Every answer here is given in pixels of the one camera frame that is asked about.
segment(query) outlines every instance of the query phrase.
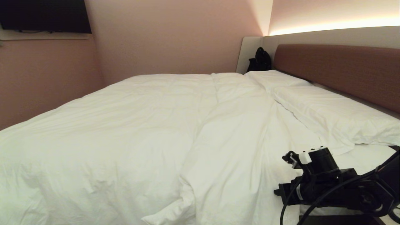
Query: black cable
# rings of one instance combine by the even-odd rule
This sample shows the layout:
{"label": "black cable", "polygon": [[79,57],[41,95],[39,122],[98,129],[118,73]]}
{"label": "black cable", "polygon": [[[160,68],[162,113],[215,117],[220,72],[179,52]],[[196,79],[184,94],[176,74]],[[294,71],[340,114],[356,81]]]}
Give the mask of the black cable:
{"label": "black cable", "polygon": [[286,202],[285,202],[285,204],[283,204],[282,211],[280,212],[280,225],[283,225],[283,215],[285,214],[285,210],[286,210],[286,207],[288,206],[289,199],[292,196],[292,194],[294,193],[294,190],[297,189],[297,186],[300,184],[302,179],[303,179],[303,176],[301,176],[300,179],[296,182],[296,184],[294,184],[294,188],[289,192]]}
{"label": "black cable", "polygon": [[398,155],[400,155],[400,152],[399,152],[399,151],[395,152],[390,158],[388,158],[384,163],[382,163],[382,164],[379,166],[378,170],[381,169],[381,168],[383,168],[384,166],[386,166],[386,164],[388,164],[389,162],[391,162],[391,161],[392,161],[393,159],[395,159]]}
{"label": "black cable", "polygon": [[304,213],[303,217],[300,219],[300,221],[297,223],[297,225],[302,225],[304,223],[304,221],[307,219],[308,215],[312,212],[313,209],[315,209],[315,207],[317,207],[317,205],[324,199],[326,198],[328,195],[330,195],[332,192],[336,191],[337,189],[341,188],[342,186],[345,186],[349,183],[361,180],[363,178],[366,178],[372,174],[374,174],[375,170],[372,170],[364,175],[361,175],[359,177],[354,177],[350,180],[347,180],[341,184],[338,184],[336,186],[334,186],[333,188],[329,189],[327,192],[325,192],[323,195],[321,195],[319,198],[317,198],[315,200],[315,202],[307,209],[307,211]]}
{"label": "black cable", "polygon": [[394,222],[400,224],[400,218],[399,218],[396,214],[394,214],[393,211],[391,211],[391,212],[389,213],[389,217],[390,217]]}

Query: bag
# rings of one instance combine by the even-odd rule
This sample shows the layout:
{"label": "bag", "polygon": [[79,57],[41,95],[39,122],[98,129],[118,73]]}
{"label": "bag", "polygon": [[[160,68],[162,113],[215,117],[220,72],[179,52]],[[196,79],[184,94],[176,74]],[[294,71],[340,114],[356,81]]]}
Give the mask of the bag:
{"label": "bag", "polygon": [[249,71],[267,71],[272,69],[271,57],[262,47],[259,47],[255,58],[250,58]]}

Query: brown upholstered headboard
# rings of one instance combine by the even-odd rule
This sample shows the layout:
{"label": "brown upholstered headboard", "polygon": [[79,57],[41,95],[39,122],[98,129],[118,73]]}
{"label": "brown upholstered headboard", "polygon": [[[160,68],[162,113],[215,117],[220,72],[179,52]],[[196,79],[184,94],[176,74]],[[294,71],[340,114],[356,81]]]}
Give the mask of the brown upholstered headboard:
{"label": "brown upholstered headboard", "polygon": [[281,44],[274,68],[400,113],[400,49]]}

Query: white comforter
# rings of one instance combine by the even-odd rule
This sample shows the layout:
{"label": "white comforter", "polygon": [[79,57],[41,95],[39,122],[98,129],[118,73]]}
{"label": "white comforter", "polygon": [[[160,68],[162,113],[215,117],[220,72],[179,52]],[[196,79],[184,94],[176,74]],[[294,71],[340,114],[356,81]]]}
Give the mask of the white comforter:
{"label": "white comforter", "polygon": [[315,145],[240,74],[136,76],[0,132],[0,224],[278,224]]}

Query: television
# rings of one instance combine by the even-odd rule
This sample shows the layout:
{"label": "television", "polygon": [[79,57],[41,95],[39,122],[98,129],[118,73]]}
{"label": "television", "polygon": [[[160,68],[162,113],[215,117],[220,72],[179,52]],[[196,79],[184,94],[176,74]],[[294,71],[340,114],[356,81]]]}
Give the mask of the television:
{"label": "television", "polygon": [[91,34],[84,0],[0,0],[4,30]]}

